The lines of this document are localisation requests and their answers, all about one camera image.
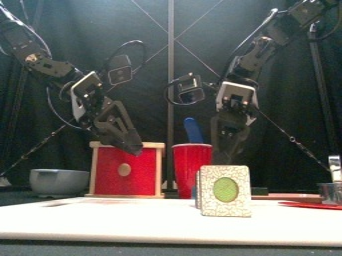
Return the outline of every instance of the red plastic cup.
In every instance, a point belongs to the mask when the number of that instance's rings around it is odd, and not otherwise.
[[[197,172],[202,165],[211,164],[213,146],[186,143],[173,146],[174,169],[181,199],[190,199],[197,185]]]

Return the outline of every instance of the red wooden box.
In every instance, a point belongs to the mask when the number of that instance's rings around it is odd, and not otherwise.
[[[165,143],[145,142],[139,156],[91,142],[94,148],[89,196],[153,197],[162,194]]]

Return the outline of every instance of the black backdrop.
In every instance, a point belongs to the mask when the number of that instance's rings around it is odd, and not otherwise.
[[[260,26],[272,8],[286,9],[296,1],[285,0],[175,0],[174,1],[174,77],[189,72],[216,82],[230,52]],[[4,0],[7,8],[24,19],[20,1]],[[54,59],[69,60],[85,72],[98,70],[103,60],[131,40],[142,40],[149,62],[134,80],[110,91],[122,100],[143,141],[167,142],[167,102],[163,87],[169,81],[169,5],[167,0],[31,0],[24,1],[30,23],[45,38]],[[324,19],[329,31],[337,22],[336,11]],[[341,31],[320,43],[328,83],[337,143],[341,145],[342,85]],[[142,58],[139,47],[129,47],[134,67]],[[18,62],[0,55],[0,169],[4,170],[62,126],[47,105],[46,85],[26,78]],[[332,152],[325,113],[314,73],[306,34],[268,62],[261,74],[260,107],[274,122],[328,162]],[[186,117],[194,117],[210,143],[210,118],[216,115],[216,97],[191,107],[175,107],[174,144],[187,142]],[[54,97],[66,118],[71,106]],[[252,170],[253,186],[270,191],[316,191],[330,174],[308,157],[289,138],[262,116],[252,125],[252,135],[237,164]],[[31,168],[91,169],[93,136],[71,128],[63,131],[8,173],[16,185],[28,183]]]

